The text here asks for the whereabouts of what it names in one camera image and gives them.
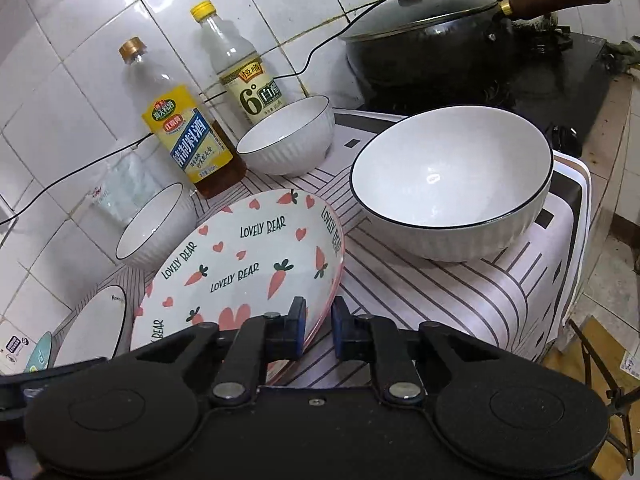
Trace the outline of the black wok with lid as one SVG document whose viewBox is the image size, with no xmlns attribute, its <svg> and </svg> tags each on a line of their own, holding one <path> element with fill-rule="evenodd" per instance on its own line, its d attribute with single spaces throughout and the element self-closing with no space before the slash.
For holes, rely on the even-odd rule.
<svg viewBox="0 0 640 480">
<path fill-rule="evenodd" d="M 412 115 L 480 102 L 512 36 L 498 0 L 388 0 L 340 39 L 364 107 Z"/>
</svg>

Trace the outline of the striped white tablecloth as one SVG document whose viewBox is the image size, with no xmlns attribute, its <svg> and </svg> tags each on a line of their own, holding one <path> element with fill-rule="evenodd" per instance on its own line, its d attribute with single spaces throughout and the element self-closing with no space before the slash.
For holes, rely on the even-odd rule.
<svg viewBox="0 0 640 480">
<path fill-rule="evenodd" d="M 536 360 L 558 334 L 577 294 L 587 250 L 591 181 L 586 166 L 554 155 L 549 195 L 535 222 L 513 245 L 487 259 L 431 262 L 389 248 L 364 218 L 348 188 L 346 160 L 394 115 L 340 110 L 336 136 L 345 141 L 338 167 L 299 178 L 340 216 L 346 233 L 338 294 L 357 314 L 392 318 L 403 328 L 432 320 Z"/>
</svg>

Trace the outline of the black gas stove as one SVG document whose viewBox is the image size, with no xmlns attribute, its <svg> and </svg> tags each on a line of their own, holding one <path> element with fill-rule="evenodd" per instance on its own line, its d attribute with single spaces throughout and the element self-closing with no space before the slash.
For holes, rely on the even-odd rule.
<svg viewBox="0 0 640 480">
<path fill-rule="evenodd" d="M 419 78 L 385 75 L 363 82 L 368 112 L 413 116 L 450 106 L 500 108 L 535 125 L 559 152 L 578 156 L 612 80 L 611 55 L 602 38 L 577 32 L 542 32 L 516 40 L 502 60 L 483 56 L 427 70 Z"/>
</svg>

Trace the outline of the cooking wine bottle yellow label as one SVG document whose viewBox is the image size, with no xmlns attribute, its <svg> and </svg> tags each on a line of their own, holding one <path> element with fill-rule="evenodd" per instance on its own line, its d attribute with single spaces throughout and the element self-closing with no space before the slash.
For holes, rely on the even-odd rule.
<svg viewBox="0 0 640 480">
<path fill-rule="evenodd" d="M 212 198 L 239 183 L 246 166 L 190 84 L 165 70 L 139 37 L 125 41 L 119 54 L 142 122 L 201 196 Z"/>
</svg>

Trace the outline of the white salt bag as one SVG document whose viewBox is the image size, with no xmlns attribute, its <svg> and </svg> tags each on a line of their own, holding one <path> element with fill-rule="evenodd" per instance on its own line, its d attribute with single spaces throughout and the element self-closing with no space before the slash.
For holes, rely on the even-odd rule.
<svg viewBox="0 0 640 480">
<path fill-rule="evenodd" d="M 157 192 L 160 184 L 131 152 L 107 165 L 87 196 L 108 218 L 126 226 Z"/>
</svg>

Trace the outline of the white morning honey plate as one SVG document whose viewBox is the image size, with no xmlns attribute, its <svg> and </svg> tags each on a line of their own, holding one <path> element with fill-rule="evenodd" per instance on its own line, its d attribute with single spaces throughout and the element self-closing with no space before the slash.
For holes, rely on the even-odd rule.
<svg viewBox="0 0 640 480">
<path fill-rule="evenodd" d="M 113 359 L 129 350 L 132 307 L 118 285 L 100 290 L 79 312 L 58 347 L 54 366 L 96 358 Z"/>
</svg>

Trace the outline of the wall sticker label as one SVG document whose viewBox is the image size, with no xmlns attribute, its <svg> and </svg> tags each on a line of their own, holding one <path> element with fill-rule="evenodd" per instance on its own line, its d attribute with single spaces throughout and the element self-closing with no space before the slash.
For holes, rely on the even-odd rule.
<svg viewBox="0 0 640 480">
<path fill-rule="evenodd" d="M 0 323 L 0 372 L 15 375 L 24 372 L 35 343 L 8 320 Z"/>
</svg>

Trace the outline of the pink carrot lovely bear plate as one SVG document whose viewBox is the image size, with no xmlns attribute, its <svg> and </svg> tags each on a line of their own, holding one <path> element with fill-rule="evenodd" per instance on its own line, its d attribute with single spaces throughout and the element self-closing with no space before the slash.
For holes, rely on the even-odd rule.
<svg viewBox="0 0 640 480">
<path fill-rule="evenodd" d="M 333 208 L 286 188 L 225 206 L 160 265 L 134 311 L 130 347 L 214 322 L 236 330 L 248 318 L 285 314 L 306 301 L 304 341 L 320 330 L 344 266 L 344 232 Z"/>
</svg>

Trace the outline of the white vinegar bottle yellow cap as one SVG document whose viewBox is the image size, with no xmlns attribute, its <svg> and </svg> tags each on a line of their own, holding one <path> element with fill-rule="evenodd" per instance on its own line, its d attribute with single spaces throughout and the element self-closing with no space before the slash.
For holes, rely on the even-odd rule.
<svg viewBox="0 0 640 480">
<path fill-rule="evenodd" d="M 254 44 L 232 21 L 221 18 L 210 0 L 196 4 L 191 15 L 201 26 L 201 43 L 220 84 L 252 125 L 285 106 L 286 99 Z"/>
</svg>

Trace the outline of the teal fried egg plate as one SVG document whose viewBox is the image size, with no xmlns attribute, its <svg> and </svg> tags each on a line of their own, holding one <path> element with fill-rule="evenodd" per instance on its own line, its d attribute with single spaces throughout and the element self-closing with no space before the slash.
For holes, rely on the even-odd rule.
<svg viewBox="0 0 640 480">
<path fill-rule="evenodd" d="M 40 370 L 46 370 L 49 367 L 52 350 L 52 334 L 45 332 L 35 345 L 32 354 L 30 355 L 25 372 L 39 372 Z"/>
</svg>

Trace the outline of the small white bowl near vinegar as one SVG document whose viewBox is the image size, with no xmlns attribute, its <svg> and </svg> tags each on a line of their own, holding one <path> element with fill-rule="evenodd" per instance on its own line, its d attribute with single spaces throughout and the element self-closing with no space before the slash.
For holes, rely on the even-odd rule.
<svg viewBox="0 0 640 480">
<path fill-rule="evenodd" d="M 334 139 L 335 117 L 326 96 L 285 105 L 247 131 L 236 150 L 250 170 L 299 176 L 319 166 Z"/>
</svg>

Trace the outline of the large white ribbed bowl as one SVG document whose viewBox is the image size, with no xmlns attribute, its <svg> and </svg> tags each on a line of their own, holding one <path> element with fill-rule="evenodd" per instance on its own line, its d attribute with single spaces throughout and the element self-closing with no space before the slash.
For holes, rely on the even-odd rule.
<svg viewBox="0 0 640 480">
<path fill-rule="evenodd" d="M 453 106 L 408 117 L 357 155 L 349 183 L 382 240 L 463 262 L 511 245 L 541 212 L 552 148 L 521 116 Z"/>
</svg>

